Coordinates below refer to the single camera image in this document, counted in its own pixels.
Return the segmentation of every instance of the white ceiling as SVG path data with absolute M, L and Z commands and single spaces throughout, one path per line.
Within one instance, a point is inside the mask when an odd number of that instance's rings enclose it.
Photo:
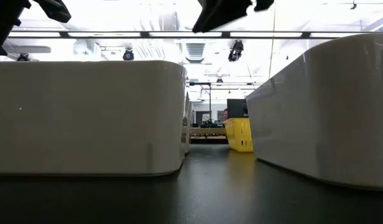
M 94 30 L 94 31 L 178 31 L 190 30 L 201 11 L 197 0 L 63 0 L 72 14 L 68 24 L 47 18 L 37 3 L 21 15 L 22 25 L 15 30 Z M 247 10 L 248 16 L 218 30 L 263 31 L 372 31 L 383 20 L 383 0 L 275 0 L 265 12 Z M 232 40 L 170 39 L 9 39 L 7 45 L 47 46 L 50 54 L 32 54 L 36 60 L 122 60 L 125 47 L 132 47 L 136 60 L 162 59 L 182 63 L 189 79 L 199 82 L 263 83 L 304 51 L 325 40 L 243 40 L 244 52 L 237 62 L 228 62 Z M 186 43 L 205 43 L 204 61 L 185 60 Z M 212 99 L 243 98 L 253 86 L 221 86 Z M 189 88 L 192 100 L 208 99 L 200 86 Z

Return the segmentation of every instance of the gray floor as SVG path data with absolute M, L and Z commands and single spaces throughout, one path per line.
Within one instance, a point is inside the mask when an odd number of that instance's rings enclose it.
M 0 223 L 383 223 L 383 192 L 323 184 L 226 146 L 165 177 L 0 177 Z

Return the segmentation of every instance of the wall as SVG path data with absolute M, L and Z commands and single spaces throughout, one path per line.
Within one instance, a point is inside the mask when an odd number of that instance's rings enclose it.
M 14 62 L 15 60 L 7 57 L 7 56 L 0 56 L 0 62 Z
M 221 103 L 221 104 L 211 104 L 211 111 L 212 111 L 212 119 L 217 120 L 218 119 L 218 111 L 223 111 L 226 109 L 227 104 Z M 209 111 L 210 110 L 210 104 L 209 103 L 193 103 L 193 110 L 194 111 Z

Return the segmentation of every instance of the yellow container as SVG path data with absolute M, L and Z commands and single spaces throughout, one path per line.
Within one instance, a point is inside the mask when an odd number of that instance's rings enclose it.
M 230 118 L 224 122 L 229 147 L 239 152 L 252 152 L 249 118 Z

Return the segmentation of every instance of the air vent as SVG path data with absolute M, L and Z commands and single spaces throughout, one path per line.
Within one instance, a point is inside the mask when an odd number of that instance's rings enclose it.
M 186 44 L 186 59 L 190 63 L 202 63 L 204 61 L 205 44 L 202 43 L 187 43 Z
M 74 43 L 73 51 L 75 55 L 97 55 L 101 56 L 101 49 L 96 43 L 87 40 L 77 40 Z

